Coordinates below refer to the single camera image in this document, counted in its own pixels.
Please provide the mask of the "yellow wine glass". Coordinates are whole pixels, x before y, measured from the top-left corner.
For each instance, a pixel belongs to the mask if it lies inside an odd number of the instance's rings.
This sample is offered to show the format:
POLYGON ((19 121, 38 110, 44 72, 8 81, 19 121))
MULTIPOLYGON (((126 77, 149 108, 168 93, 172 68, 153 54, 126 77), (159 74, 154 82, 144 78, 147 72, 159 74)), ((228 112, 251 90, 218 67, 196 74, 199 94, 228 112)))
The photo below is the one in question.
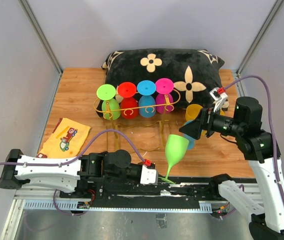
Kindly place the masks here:
MULTIPOLYGON (((220 110, 220 111, 219 111, 219 114, 222 115, 222 116, 225 116, 225 113, 224 113, 223 110, 220 110)), ((203 130, 202 133, 201 133, 201 136, 204 137, 204 136, 206 135, 206 133, 207 133, 207 131, 206 131, 206 130, 203 130)))
POLYGON ((203 107, 199 104, 190 104, 187 108, 186 108, 186 112, 185 112, 185 119, 186 121, 191 121, 197 118, 200 110, 203 107))

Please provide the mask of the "green wine glass back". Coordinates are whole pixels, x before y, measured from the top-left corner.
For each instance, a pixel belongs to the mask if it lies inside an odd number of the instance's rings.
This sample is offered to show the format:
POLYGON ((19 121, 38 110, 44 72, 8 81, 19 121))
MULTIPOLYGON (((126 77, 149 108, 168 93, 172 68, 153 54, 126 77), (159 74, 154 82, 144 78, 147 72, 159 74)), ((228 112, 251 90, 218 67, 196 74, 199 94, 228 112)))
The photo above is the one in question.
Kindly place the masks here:
POLYGON ((110 84, 101 85, 97 89, 97 97, 102 101, 101 109, 104 112, 103 117, 107 120, 116 120, 120 117, 120 105, 114 98, 116 89, 110 84))

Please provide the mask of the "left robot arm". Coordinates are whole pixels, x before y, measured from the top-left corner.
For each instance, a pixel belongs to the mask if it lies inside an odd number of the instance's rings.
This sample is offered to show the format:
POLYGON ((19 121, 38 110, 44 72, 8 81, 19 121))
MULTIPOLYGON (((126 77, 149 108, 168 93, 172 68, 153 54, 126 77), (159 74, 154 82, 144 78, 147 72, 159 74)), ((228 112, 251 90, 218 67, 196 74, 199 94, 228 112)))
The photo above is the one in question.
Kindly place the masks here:
POLYGON ((18 190, 28 185, 73 193, 83 198, 88 194, 89 183, 102 183, 108 179, 139 182, 142 168, 142 164, 132 163, 131 155, 122 149, 92 152, 77 160, 30 157, 13 149, 6 158, 0 188, 18 190))

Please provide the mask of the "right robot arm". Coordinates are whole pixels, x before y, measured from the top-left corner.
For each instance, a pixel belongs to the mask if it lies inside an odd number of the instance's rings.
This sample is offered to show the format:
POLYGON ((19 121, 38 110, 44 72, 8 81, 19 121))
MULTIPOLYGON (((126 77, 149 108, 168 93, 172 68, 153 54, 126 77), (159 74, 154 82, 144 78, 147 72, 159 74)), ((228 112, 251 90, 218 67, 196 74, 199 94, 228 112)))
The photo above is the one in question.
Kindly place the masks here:
POLYGON ((209 108, 200 110, 197 118, 179 131, 196 140, 206 131, 235 138, 237 148, 251 167, 262 204, 257 204, 227 174, 211 178, 209 196, 226 199, 248 221, 255 240, 284 240, 284 179, 279 148, 271 133, 261 129, 262 106, 252 97, 236 100, 233 117, 222 116, 209 108))

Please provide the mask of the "green wine glass front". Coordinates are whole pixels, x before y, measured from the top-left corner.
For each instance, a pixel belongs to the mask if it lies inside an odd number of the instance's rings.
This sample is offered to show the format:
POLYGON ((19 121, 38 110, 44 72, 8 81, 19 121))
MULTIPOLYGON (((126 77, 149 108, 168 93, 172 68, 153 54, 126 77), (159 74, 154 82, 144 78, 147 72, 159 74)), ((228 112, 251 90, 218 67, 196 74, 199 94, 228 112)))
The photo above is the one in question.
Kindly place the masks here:
POLYGON ((165 157, 167 161, 167 172, 165 177, 159 177, 161 180, 174 184, 173 181, 169 180, 169 174, 171 169, 178 164, 185 156, 187 148, 189 145, 189 140, 183 136, 170 134, 168 136, 166 146, 165 146, 165 157))

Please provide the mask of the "blue wine glass front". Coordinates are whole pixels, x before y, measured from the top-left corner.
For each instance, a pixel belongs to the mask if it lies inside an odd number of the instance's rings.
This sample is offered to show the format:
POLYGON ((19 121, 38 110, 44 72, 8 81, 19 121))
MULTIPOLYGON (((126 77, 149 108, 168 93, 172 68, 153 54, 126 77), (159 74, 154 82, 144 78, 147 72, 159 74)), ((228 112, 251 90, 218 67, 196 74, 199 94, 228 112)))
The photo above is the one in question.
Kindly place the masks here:
POLYGON ((188 144, 188 147, 187 147, 187 150, 191 150, 191 149, 193 149, 194 148, 194 146, 195 146, 195 139, 194 138, 192 138, 192 137, 190 137, 189 135, 187 135, 187 134, 182 134, 182 136, 184 137, 184 138, 186 138, 186 139, 188 139, 188 141, 189 141, 189 144, 188 144))

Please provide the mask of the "green wine glass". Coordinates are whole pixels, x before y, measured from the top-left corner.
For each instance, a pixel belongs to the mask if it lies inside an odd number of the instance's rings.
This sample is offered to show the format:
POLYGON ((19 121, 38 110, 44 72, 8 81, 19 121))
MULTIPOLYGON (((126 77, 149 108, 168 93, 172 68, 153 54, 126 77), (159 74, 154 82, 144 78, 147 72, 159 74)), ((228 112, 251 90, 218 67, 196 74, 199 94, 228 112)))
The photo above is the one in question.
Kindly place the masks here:
POLYGON ((101 85, 97 89, 97 97, 102 101, 101 109, 104 112, 103 117, 107 120, 116 120, 120 117, 120 105, 114 98, 116 89, 110 84, 101 85))
POLYGON ((167 172, 165 177, 159 177, 161 180, 174 184, 173 181, 169 180, 169 174, 171 169, 178 164, 185 156, 187 148, 189 145, 189 140, 183 136, 170 134, 168 136, 166 146, 165 146, 165 157, 167 161, 167 172))

